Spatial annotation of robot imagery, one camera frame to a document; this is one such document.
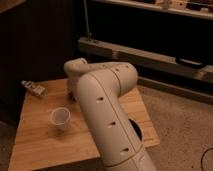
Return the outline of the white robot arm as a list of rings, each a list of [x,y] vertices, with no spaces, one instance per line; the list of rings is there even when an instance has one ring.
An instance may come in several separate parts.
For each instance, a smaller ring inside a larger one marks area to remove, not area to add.
[[[67,89],[80,105],[106,171],[157,171],[119,97],[137,84],[135,67],[127,62],[64,64]]]

